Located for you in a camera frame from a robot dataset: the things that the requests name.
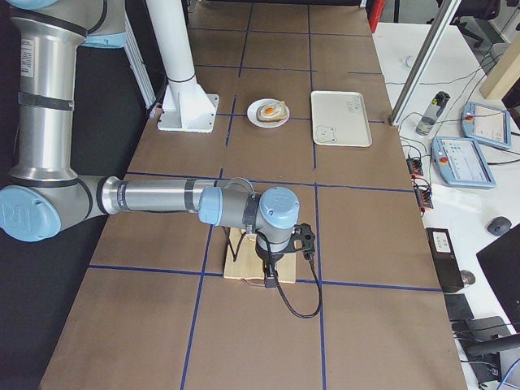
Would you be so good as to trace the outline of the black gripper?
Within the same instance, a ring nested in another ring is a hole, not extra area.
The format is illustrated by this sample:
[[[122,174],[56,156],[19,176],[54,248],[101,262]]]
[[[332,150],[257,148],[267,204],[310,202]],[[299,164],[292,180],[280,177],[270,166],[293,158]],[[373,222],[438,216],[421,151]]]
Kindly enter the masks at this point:
[[[284,256],[284,253],[274,251],[274,247],[268,241],[258,241],[255,244],[255,251],[269,271],[264,273],[264,287],[275,288],[275,277],[271,273],[276,273],[276,263]]]

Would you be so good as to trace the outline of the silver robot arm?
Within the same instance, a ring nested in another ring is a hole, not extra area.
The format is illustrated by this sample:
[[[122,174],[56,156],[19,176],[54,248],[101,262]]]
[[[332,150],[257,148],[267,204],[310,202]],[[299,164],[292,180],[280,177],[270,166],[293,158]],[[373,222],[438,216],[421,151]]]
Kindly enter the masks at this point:
[[[256,236],[267,275],[304,249],[299,201],[284,187],[257,193],[246,179],[120,180],[78,175],[71,167],[76,51],[126,42],[122,1],[13,1],[19,29],[19,158],[1,191],[1,227],[34,242],[99,215],[123,211],[197,214],[203,223]]]

